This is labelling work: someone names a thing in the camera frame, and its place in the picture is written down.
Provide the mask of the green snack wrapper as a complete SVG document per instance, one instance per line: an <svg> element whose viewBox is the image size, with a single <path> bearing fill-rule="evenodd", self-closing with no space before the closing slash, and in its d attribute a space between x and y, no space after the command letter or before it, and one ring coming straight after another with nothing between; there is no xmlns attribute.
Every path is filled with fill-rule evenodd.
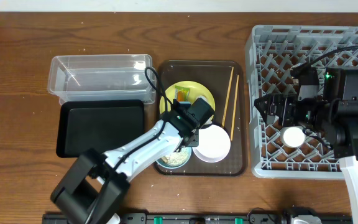
<svg viewBox="0 0 358 224"><path fill-rule="evenodd" d="M175 99L177 101L188 101L189 93L189 88L175 85Z"/></svg>

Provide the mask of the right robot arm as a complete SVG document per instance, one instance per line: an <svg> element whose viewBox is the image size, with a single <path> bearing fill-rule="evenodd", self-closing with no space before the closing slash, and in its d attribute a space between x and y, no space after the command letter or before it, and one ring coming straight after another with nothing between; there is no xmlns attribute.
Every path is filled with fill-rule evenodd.
<svg viewBox="0 0 358 224"><path fill-rule="evenodd" d="M324 143L339 160L351 200L352 221L358 223L358 68L327 68L322 96L315 68L296 68L300 83L295 95L269 93L254 100L267 124L278 119L284 128L301 126L305 131L324 133Z"/></svg>

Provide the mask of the white paper cup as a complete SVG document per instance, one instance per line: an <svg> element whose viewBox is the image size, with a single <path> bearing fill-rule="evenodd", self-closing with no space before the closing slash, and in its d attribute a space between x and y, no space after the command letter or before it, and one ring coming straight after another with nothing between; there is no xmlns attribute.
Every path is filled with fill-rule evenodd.
<svg viewBox="0 0 358 224"><path fill-rule="evenodd" d="M280 140L287 147L300 147L305 139L306 135L300 126L285 127L280 131Z"/></svg>

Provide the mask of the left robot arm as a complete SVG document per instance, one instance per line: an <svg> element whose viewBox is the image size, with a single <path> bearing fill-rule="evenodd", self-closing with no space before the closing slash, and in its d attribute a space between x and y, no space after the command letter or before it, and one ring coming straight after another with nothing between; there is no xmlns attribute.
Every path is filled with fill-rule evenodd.
<svg viewBox="0 0 358 224"><path fill-rule="evenodd" d="M51 193L51 201L70 223L120 223L117 214L131 180L145 168L187 147L214 114L198 98L189 107L174 102L145 134L102 154L90 149L76 159Z"/></svg>

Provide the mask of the light blue bowl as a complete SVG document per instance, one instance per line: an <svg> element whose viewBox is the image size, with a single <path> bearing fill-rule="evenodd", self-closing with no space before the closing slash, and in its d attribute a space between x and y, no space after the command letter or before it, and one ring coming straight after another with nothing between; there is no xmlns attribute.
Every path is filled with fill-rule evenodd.
<svg viewBox="0 0 358 224"><path fill-rule="evenodd" d="M157 164L166 169L177 169L185 165L191 157L191 147L182 148L180 152L173 152L157 160Z"/></svg>

